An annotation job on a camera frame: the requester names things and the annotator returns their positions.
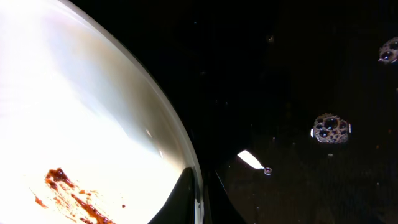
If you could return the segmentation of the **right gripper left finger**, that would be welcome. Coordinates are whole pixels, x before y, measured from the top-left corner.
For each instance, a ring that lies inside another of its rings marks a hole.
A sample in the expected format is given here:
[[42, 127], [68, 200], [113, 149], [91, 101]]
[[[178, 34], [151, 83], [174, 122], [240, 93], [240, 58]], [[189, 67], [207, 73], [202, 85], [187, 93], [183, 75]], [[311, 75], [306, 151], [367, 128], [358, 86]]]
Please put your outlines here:
[[183, 170], [164, 206], [149, 224], [194, 224], [195, 181], [193, 170]]

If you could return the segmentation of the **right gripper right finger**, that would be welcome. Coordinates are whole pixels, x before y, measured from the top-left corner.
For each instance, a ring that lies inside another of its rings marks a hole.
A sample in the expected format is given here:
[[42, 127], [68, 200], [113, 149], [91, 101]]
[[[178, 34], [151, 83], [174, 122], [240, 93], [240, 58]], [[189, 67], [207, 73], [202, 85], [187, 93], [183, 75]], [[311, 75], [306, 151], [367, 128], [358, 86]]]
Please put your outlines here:
[[205, 174], [205, 224], [245, 224], [215, 170]]

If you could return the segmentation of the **light blue plate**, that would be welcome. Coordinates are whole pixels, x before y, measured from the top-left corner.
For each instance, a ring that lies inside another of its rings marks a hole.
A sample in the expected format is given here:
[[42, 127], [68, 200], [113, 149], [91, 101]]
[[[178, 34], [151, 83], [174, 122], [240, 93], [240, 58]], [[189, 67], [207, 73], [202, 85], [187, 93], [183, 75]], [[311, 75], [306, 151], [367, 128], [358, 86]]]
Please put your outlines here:
[[1, 222], [149, 223], [201, 170], [164, 92], [70, 1], [1, 1]]

